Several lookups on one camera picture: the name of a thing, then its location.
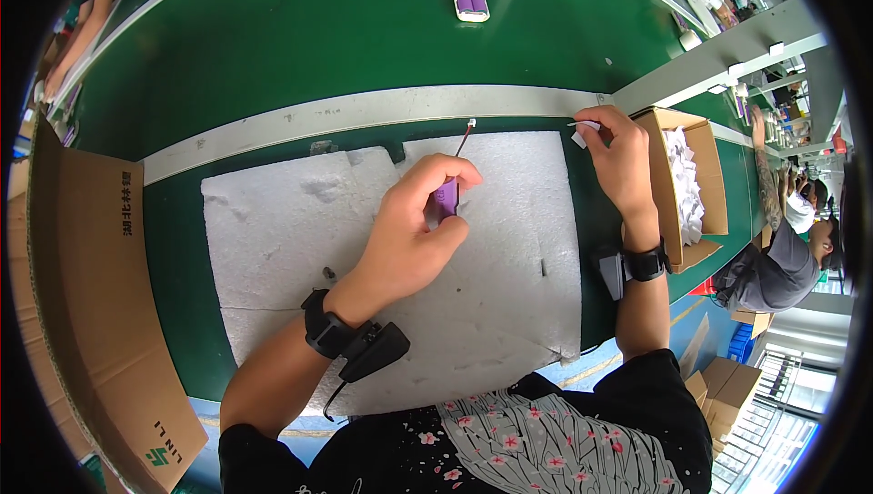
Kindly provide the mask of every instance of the cardboard box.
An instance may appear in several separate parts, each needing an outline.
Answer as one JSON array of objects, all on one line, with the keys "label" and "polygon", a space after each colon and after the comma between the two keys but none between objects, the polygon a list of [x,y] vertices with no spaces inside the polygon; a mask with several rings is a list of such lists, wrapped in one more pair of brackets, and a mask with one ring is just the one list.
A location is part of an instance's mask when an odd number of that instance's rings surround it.
[{"label": "cardboard box", "polygon": [[726,358],[715,358],[704,369],[706,399],[702,409],[713,439],[731,432],[740,411],[752,400],[761,370]]},{"label": "cardboard box", "polygon": [[691,246],[682,245],[679,229],[679,206],[673,189],[670,164],[667,161],[667,145],[662,131],[675,131],[684,126],[685,142],[694,152],[697,163],[697,184],[700,186],[700,201],[704,205],[703,234],[727,234],[727,202],[725,183],[721,175],[718,150],[709,120],[669,109],[650,108],[634,116],[639,126],[649,132],[649,174],[652,182],[652,197],[657,206],[658,221],[664,248],[676,273],[703,261],[721,248],[720,244],[701,239]]},{"label": "cardboard box", "polygon": [[142,165],[61,147],[40,119],[27,243],[36,316],[72,416],[116,476],[169,492],[206,444],[148,279]]},{"label": "cardboard box", "polygon": [[755,313],[743,307],[738,308],[735,313],[731,313],[732,320],[752,326],[751,338],[755,338],[769,329],[774,317],[773,313]]},{"label": "cardboard box", "polygon": [[700,371],[697,371],[692,376],[688,377],[685,380],[685,388],[691,393],[694,401],[697,403],[697,408],[704,407],[704,401],[706,399],[706,381],[704,380],[704,375],[701,374]]}]

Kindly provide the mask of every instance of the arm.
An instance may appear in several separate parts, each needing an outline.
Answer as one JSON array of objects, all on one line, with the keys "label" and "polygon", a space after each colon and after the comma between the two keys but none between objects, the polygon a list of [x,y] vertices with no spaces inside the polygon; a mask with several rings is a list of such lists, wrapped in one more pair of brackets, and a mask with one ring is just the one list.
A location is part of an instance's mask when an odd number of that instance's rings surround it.
[{"label": "arm", "polygon": [[755,148],[755,167],[758,169],[758,196],[764,208],[764,216],[773,232],[779,229],[785,211],[785,194],[776,191],[773,174],[764,152],[764,116],[758,106],[752,107],[752,145]]},{"label": "arm", "polygon": [[71,38],[66,54],[60,59],[51,77],[45,81],[45,98],[47,101],[54,101],[55,94],[58,93],[60,85],[64,83],[64,76],[66,76],[72,65],[79,60],[79,57],[82,56],[88,45],[91,44],[91,41],[100,32],[106,19],[109,18],[109,13],[112,11],[112,2],[113,0],[93,0],[92,8],[85,19],[85,23],[82,24],[80,32]]},{"label": "arm", "polygon": [[[447,178],[462,190],[482,182],[465,159],[442,154],[421,159],[382,199],[364,254],[324,300],[324,309],[359,326],[390,303],[431,283],[470,228],[457,216],[430,231],[424,220],[429,195]],[[302,316],[258,347],[231,378],[221,403],[221,430],[251,424],[276,438],[306,406],[330,360],[304,340]]]},{"label": "arm", "polygon": [[[657,248],[661,232],[649,179],[649,133],[613,106],[584,109],[574,118],[598,121],[613,134],[606,147],[591,126],[576,126],[591,151],[597,181],[624,219],[624,248],[638,253]],[[667,277],[630,280],[624,288],[616,322],[616,342],[624,361],[669,347]]]}]

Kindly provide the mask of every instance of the black cable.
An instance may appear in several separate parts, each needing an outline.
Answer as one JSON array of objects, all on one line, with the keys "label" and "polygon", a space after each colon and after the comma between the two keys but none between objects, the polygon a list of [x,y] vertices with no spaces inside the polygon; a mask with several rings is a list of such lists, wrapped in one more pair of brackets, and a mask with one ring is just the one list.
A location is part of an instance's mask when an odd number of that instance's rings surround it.
[{"label": "black cable", "polygon": [[321,413],[325,416],[325,418],[331,422],[333,422],[333,416],[327,413],[327,408],[330,407],[330,404],[333,403],[333,400],[336,399],[336,396],[340,394],[340,391],[346,387],[347,382],[344,380],[342,384],[340,384],[339,388],[336,388],[336,391],[333,392],[333,395],[330,396],[330,399],[325,403],[325,407],[321,410]]}]

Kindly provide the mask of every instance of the factory floor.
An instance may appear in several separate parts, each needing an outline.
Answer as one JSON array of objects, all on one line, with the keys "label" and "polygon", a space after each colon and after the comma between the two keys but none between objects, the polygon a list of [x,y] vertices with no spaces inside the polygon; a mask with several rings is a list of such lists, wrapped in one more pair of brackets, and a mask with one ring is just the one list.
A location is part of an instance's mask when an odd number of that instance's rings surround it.
[{"label": "factory floor", "polygon": [[[689,295],[673,303],[670,310],[670,348],[679,359],[688,348],[697,328],[706,317],[709,331],[700,347],[693,370],[703,369],[716,356],[726,357],[727,347],[737,329],[738,323],[729,313],[718,307],[708,297]],[[615,371],[622,364],[622,355],[614,338],[604,342],[599,348],[580,357],[567,367],[555,363],[540,369],[538,373],[550,379],[563,389],[590,392],[604,376]],[[190,398],[200,422],[209,435],[209,441],[197,456],[185,479],[202,487],[220,490],[218,465],[218,408],[214,401]],[[327,443],[334,431],[341,425],[330,423],[321,416],[300,417],[283,430],[279,440],[288,445],[304,464],[310,465],[312,459]]]}]

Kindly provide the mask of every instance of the left hand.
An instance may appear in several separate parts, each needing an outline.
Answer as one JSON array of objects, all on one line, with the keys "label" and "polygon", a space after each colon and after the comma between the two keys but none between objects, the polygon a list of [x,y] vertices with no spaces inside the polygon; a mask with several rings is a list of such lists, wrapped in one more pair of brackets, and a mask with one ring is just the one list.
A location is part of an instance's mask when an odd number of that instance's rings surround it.
[{"label": "left hand", "polygon": [[428,197],[449,178],[457,178],[462,191],[482,183],[470,161],[437,153],[422,158],[388,189],[363,257],[327,294],[325,311],[360,325],[439,275],[470,232],[458,216],[446,217],[433,231],[424,220]]},{"label": "left hand", "polygon": [[55,95],[60,90],[60,85],[64,83],[65,71],[58,71],[58,68],[53,68],[45,78],[45,88],[43,89],[43,102],[50,104],[54,101]]}]

